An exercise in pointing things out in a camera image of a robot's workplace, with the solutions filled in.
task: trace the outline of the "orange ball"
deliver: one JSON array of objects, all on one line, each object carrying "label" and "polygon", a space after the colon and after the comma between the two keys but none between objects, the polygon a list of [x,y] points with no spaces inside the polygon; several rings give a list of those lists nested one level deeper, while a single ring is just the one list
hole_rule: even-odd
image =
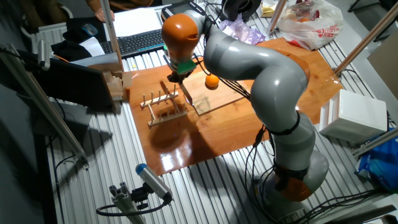
[{"label": "orange ball", "polygon": [[206,76],[206,85],[209,87],[216,87],[219,81],[220,79],[213,74]]}]

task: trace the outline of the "black keyboard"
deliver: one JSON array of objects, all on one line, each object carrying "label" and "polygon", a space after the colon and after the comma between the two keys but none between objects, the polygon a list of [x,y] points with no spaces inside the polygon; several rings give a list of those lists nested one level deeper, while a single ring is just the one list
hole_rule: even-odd
[{"label": "black keyboard", "polygon": [[[162,30],[153,30],[129,37],[118,38],[122,58],[149,53],[163,48]],[[111,42],[101,43],[106,54],[112,53]]]}]

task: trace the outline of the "desk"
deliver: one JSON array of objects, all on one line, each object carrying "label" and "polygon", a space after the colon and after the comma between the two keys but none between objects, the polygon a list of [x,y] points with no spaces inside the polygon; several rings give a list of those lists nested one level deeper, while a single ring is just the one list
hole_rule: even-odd
[{"label": "desk", "polygon": [[[248,24],[258,30],[264,30],[268,21],[255,14]],[[66,30],[66,26],[43,31],[36,34],[35,39],[43,37],[46,40],[55,39],[61,42],[63,29]],[[202,43],[203,41],[195,49],[197,54],[203,53]],[[344,49],[340,49],[338,44],[342,42],[332,42],[319,50],[332,67],[336,67],[336,63],[345,58],[342,51]],[[166,65],[162,55],[163,52],[158,51],[124,59],[124,68],[126,71],[137,71]],[[343,72],[342,77],[341,84],[345,89],[369,96],[366,83],[363,83],[359,76]],[[121,103],[121,108],[121,114],[99,113],[91,118],[90,134],[86,135],[83,142],[83,148],[88,153],[90,165],[88,170],[76,169],[71,162],[58,168],[61,195],[65,199],[62,203],[63,214],[68,220],[76,220],[77,223],[129,223],[125,218],[107,218],[97,216],[95,213],[95,208],[112,203],[108,189],[110,185],[118,185],[120,181],[125,181],[132,189],[142,184],[142,179],[134,170],[138,164],[147,162],[137,133],[138,121],[133,119],[128,103]],[[110,138],[105,138],[103,133],[110,133]],[[55,163],[58,163],[71,153],[63,142],[56,141],[56,143]],[[272,165],[272,157],[267,154],[267,150],[272,150],[268,142],[266,148],[259,146],[254,169],[256,174]],[[354,174],[356,161],[349,152],[350,146],[346,142],[325,138],[316,132],[315,150],[326,155],[330,169],[324,184],[303,202],[306,207],[311,209],[332,197],[358,194],[373,189],[369,182],[361,181]],[[242,148],[162,175],[160,178],[172,189],[175,200],[170,206],[158,212],[144,215],[147,223],[266,223],[265,218],[256,212],[243,193],[244,162],[248,152],[248,149]],[[50,164],[53,162],[51,155],[49,162]],[[58,202],[57,194],[53,192],[54,200]],[[148,203],[150,207],[156,207],[160,205],[160,200],[150,195]],[[60,218],[59,204],[55,203],[55,206],[57,217]],[[314,220],[314,223],[326,223],[362,206],[365,204],[336,208],[324,217]]]},{"label": "desk", "polygon": [[[297,109],[307,114],[312,123],[319,123],[321,106],[342,89],[333,70],[317,51],[291,46],[284,39],[270,40],[259,45],[289,52],[308,63],[312,75]],[[200,71],[201,68],[198,67],[194,73]],[[160,80],[164,80],[169,90],[172,90],[174,84],[167,80],[168,74],[168,66],[133,72],[132,86],[127,93],[147,164],[157,175],[253,144],[262,123],[248,100],[236,101],[202,116],[198,116],[192,106],[187,106],[187,116],[149,128],[149,110],[140,106],[142,95],[150,96],[153,91],[157,96]],[[253,81],[245,81],[249,88],[252,83]],[[176,101],[181,108],[183,97],[180,95]],[[161,110],[166,112],[167,108],[173,111],[171,104],[160,103],[154,106],[156,117],[159,117]]]}]

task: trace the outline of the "white plastic bag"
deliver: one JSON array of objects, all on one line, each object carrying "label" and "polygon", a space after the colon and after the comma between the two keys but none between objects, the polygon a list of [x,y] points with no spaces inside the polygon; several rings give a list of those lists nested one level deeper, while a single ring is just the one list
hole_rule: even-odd
[{"label": "white plastic bag", "polygon": [[324,0],[312,0],[287,7],[277,26],[292,45],[314,50],[331,42],[344,24],[340,9]]}]

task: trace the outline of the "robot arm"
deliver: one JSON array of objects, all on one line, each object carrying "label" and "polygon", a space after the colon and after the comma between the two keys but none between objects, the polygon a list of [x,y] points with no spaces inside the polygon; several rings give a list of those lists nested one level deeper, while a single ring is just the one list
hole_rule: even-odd
[{"label": "robot arm", "polygon": [[[308,198],[325,179],[328,163],[313,151],[315,132],[308,116],[296,111],[308,78],[298,63],[265,47],[240,42],[194,11],[168,18],[162,35],[174,68],[191,59],[193,49],[206,37],[206,69],[227,80],[254,80],[250,101],[275,145],[275,185],[291,201]],[[175,74],[183,78],[188,73]]]}]

